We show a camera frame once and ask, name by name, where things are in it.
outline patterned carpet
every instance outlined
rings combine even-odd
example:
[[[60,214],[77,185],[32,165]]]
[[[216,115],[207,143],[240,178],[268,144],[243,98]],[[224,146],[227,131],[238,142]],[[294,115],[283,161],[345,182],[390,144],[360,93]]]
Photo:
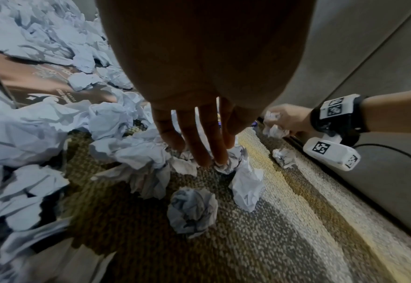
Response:
[[[88,135],[69,144],[63,203],[70,236],[97,253],[117,251],[103,282],[411,282],[411,239],[297,152],[298,169],[270,156],[285,141],[253,129],[239,135],[266,191],[253,213],[238,208],[233,175],[172,173],[163,200],[143,200],[124,183],[90,181],[111,165],[88,154]],[[187,240],[166,217],[181,186],[206,187],[219,203],[216,228]]]

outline brown book cover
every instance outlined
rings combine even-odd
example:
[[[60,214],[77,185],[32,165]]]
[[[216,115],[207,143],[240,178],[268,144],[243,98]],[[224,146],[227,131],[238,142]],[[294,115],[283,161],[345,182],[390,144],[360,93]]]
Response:
[[[74,91],[67,79],[76,72],[79,71],[74,67],[36,63],[0,53],[0,82],[17,107],[44,100],[54,100],[59,104],[85,99],[93,104],[116,102],[113,94],[101,90],[105,85],[96,84],[88,90]]]

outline hand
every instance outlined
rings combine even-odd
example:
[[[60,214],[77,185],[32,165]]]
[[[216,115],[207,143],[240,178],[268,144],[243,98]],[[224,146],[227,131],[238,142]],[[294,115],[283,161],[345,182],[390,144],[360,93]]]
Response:
[[[272,113],[279,113],[277,120],[264,120],[269,127],[279,126],[283,130],[289,130],[291,134],[299,131],[314,131],[311,125],[310,114],[313,109],[291,104],[282,104],[268,109]]]
[[[195,107],[215,161],[225,164],[234,135],[278,97],[293,75],[314,2],[97,0],[97,5],[114,53],[151,103],[163,140],[178,151],[187,145],[199,165],[209,166]],[[185,140],[173,127],[171,110]]]

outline black cable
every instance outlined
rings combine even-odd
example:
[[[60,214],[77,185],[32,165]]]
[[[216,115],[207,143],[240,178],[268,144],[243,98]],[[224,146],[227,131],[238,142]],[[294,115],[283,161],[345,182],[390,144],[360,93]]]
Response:
[[[407,153],[407,152],[404,152],[404,151],[402,151],[401,149],[397,149],[397,148],[395,148],[395,147],[391,147],[391,146],[388,146],[388,145],[380,145],[380,144],[360,144],[360,145],[355,145],[355,146],[353,146],[353,148],[357,148],[357,147],[361,147],[361,146],[379,146],[379,147],[384,147],[384,148],[388,148],[388,149],[391,149],[391,150],[393,150],[393,151],[399,152],[399,153],[401,153],[401,154],[404,154],[405,156],[411,158],[411,154],[409,154],[409,153]]]

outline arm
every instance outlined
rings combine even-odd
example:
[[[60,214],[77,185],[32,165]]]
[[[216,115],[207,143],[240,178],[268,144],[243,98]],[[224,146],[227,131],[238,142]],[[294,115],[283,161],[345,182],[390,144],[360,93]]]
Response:
[[[311,108],[282,104],[269,109],[280,119],[265,121],[292,132],[314,131],[310,123]],[[411,90],[364,99],[361,104],[364,122],[372,132],[411,133]]]

